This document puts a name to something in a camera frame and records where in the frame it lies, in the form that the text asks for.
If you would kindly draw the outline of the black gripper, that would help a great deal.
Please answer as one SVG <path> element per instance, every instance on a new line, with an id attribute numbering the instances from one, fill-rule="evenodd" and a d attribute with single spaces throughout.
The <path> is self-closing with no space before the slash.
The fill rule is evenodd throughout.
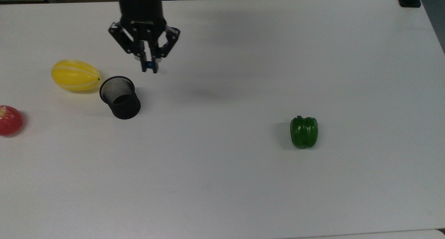
<path id="1" fill-rule="evenodd" d="M 141 70 L 148 69 L 143 41 L 154 45 L 152 70 L 158 73 L 159 62 L 166 58 L 179 39 L 180 30 L 167 25 L 162 0 L 118 0 L 121 20 L 113 22 L 108 32 L 129 55 L 139 59 Z M 165 33 L 166 43 L 159 47 L 158 39 Z"/>

